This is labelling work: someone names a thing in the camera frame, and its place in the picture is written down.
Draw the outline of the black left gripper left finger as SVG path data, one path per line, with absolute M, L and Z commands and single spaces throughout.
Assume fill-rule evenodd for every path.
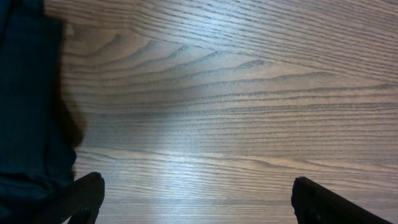
M 104 200 L 105 182 L 91 172 L 41 201 L 33 224 L 95 224 Z

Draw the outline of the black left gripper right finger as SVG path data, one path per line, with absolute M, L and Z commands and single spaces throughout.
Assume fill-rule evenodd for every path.
M 306 177 L 295 179 L 291 203 L 298 224 L 392 224 Z

